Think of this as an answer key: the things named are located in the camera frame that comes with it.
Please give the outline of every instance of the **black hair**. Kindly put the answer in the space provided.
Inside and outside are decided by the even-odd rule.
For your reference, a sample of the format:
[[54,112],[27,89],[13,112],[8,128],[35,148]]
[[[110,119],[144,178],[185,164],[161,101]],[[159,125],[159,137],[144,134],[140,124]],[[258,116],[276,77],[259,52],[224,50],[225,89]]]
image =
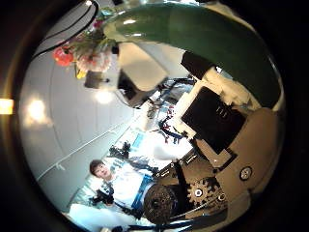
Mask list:
[[100,159],[94,159],[90,162],[89,164],[89,171],[91,174],[93,174],[94,176],[97,176],[95,173],[96,168],[100,165],[100,164],[104,164],[104,162]]

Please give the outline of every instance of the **flower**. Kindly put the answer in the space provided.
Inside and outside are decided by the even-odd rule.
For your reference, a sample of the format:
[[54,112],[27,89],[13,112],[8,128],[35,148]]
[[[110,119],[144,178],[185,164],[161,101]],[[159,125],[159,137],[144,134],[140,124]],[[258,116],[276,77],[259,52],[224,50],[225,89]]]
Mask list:
[[64,46],[55,48],[52,52],[52,57],[59,66],[68,66],[74,59],[70,50]]
[[89,51],[79,57],[76,66],[85,73],[87,71],[105,73],[111,65],[111,55],[110,48],[98,53]]

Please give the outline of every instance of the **wall light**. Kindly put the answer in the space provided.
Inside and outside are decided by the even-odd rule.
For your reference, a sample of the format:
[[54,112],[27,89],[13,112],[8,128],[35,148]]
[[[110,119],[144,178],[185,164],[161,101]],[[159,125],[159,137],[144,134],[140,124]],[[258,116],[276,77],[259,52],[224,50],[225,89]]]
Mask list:
[[33,100],[30,102],[28,106],[28,113],[31,119],[34,121],[40,123],[45,118],[45,105],[40,100]]

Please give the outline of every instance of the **black panel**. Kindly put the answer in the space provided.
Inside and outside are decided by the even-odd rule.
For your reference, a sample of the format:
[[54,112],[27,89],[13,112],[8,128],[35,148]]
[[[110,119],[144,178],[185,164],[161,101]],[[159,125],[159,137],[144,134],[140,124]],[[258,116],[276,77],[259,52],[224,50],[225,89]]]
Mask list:
[[216,153],[229,146],[244,123],[244,117],[218,95],[203,87],[182,116],[196,137],[208,142]]
[[186,51],[183,54],[182,65],[197,78],[202,79],[205,72],[213,66],[213,63],[201,56]]

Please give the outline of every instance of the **white wall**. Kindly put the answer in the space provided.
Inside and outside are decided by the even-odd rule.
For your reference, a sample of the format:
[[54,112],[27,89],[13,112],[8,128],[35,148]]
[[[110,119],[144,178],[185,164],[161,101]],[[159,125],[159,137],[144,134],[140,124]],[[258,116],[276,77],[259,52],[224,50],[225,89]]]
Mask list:
[[[70,25],[86,9],[72,10],[49,34]],[[72,35],[90,17],[91,13],[68,32],[42,43],[37,51]],[[85,88],[84,81],[75,78],[74,66],[56,65],[48,52],[31,63],[20,96],[18,113],[25,156],[42,190],[61,211],[67,210],[72,195],[84,185],[90,160],[108,151],[133,116],[133,109],[115,96],[109,104],[97,102],[98,90]],[[32,120],[28,111],[33,101],[44,105],[44,118],[39,122]]]

